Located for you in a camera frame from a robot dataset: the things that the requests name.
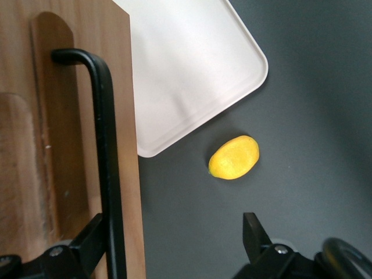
gray table surface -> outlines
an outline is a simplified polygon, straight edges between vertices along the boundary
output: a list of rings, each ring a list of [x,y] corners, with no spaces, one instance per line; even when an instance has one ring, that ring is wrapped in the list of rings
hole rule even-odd
[[[243,212],[309,258],[339,237],[372,259],[372,1],[231,0],[269,76],[154,158],[140,158],[146,269],[233,278],[248,262]],[[208,160],[248,134],[260,160],[219,180]]]

white tray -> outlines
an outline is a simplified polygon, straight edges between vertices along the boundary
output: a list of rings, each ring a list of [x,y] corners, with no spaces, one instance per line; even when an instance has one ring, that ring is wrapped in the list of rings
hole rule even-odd
[[[257,89],[265,55],[228,0],[115,0],[131,20],[138,154],[153,157]]]

